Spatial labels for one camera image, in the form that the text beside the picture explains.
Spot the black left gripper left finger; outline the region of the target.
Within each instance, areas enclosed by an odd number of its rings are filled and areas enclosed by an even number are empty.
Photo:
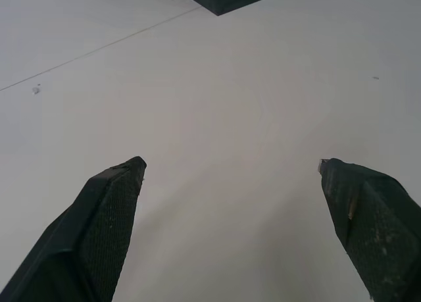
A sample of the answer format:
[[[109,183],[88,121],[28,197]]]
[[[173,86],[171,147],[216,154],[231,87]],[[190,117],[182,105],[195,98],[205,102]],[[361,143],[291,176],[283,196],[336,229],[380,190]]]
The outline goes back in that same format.
[[[91,177],[44,230],[0,302],[112,302],[146,168],[134,157]]]

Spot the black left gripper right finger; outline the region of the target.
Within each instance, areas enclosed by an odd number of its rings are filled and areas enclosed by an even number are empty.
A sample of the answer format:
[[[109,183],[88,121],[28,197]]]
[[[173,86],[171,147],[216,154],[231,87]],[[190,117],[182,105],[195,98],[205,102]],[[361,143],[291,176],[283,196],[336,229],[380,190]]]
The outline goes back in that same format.
[[[421,207],[370,168],[322,159],[318,171],[336,235],[373,302],[421,302]]]

